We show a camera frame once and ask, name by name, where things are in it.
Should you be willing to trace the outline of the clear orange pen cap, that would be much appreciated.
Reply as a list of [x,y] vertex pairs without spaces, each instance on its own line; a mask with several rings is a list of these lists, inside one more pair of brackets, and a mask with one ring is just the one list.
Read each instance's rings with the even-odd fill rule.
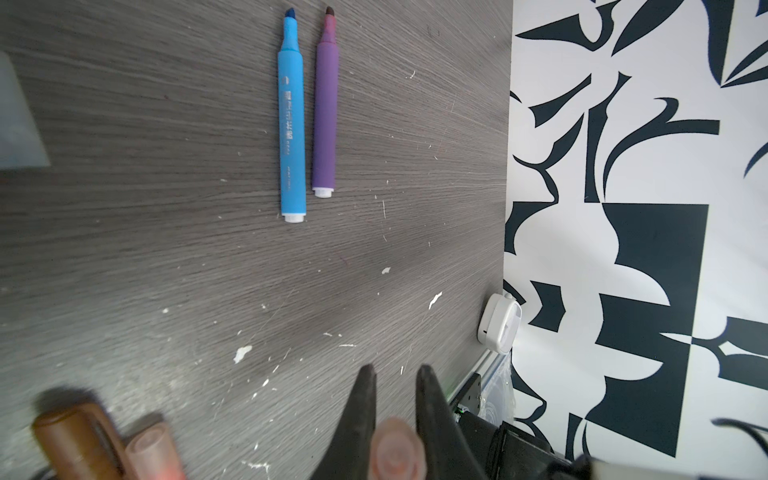
[[413,428],[397,417],[382,421],[371,440],[367,478],[424,480],[426,473],[425,448]]

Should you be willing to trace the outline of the purple marker pen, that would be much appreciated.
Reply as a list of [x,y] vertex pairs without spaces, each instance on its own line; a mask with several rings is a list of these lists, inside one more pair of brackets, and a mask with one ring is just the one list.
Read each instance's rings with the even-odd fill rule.
[[321,199],[331,198],[335,191],[339,60],[336,16],[328,6],[315,65],[312,190]]

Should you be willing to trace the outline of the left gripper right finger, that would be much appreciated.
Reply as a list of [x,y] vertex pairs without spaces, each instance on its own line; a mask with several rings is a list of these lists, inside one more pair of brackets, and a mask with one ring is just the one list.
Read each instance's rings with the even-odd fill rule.
[[416,376],[416,428],[425,449],[426,479],[486,479],[443,395],[434,369]]

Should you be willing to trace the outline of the pink-red marker pen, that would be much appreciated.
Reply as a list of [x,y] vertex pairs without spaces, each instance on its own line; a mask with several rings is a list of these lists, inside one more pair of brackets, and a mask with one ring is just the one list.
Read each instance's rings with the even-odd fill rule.
[[185,480],[171,430],[159,422],[136,435],[126,454],[138,480]]

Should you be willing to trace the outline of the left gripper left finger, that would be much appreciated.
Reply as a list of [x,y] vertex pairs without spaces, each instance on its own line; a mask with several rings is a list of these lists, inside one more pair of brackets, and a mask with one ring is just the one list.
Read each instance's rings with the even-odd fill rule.
[[360,368],[330,444],[310,476],[312,480],[368,478],[376,428],[376,372]]

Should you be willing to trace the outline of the blue marker pen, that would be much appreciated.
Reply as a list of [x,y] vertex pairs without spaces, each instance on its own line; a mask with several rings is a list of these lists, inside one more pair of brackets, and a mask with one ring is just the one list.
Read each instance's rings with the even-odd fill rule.
[[277,56],[281,215],[290,224],[306,218],[304,68],[298,22],[289,8]]

